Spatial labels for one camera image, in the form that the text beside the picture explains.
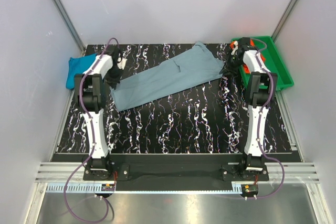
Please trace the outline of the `grey-blue t shirt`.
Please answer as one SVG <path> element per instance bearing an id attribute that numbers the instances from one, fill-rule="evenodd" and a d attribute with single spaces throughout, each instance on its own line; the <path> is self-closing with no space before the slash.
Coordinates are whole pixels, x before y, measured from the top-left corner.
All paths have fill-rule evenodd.
<path id="1" fill-rule="evenodd" d="M 191 49 L 120 81 L 111 95 L 121 112 L 222 77 L 224 62 L 197 42 Z"/>

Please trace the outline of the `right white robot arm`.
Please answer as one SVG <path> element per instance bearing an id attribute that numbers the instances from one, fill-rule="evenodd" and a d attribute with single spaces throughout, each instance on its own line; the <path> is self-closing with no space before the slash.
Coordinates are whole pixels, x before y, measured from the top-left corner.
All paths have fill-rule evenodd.
<path id="1" fill-rule="evenodd" d="M 229 75 L 240 66 L 246 65 L 250 77 L 245 90 L 245 102 L 248 105 L 249 124 L 243 157 L 232 175 L 244 180 L 251 180 L 265 174 L 266 154 L 264 151 L 264 136 L 266 117 L 275 97 L 278 76 L 270 72 L 261 57 L 261 52 L 267 44 L 258 49 L 252 38 L 242 37 L 231 42 L 229 56 L 220 74 Z"/>

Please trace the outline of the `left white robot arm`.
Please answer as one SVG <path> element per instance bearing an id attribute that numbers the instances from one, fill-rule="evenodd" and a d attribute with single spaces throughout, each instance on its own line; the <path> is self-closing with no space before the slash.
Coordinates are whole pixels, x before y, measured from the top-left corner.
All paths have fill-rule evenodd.
<path id="1" fill-rule="evenodd" d="M 119 46 L 88 56 L 86 67 L 74 74 L 76 106 L 84 118 L 89 143 L 89 155 L 82 162 L 84 178 L 107 180 L 113 176 L 113 164 L 106 143 L 103 114 L 107 103 L 105 84 L 116 88 L 125 66 Z"/>

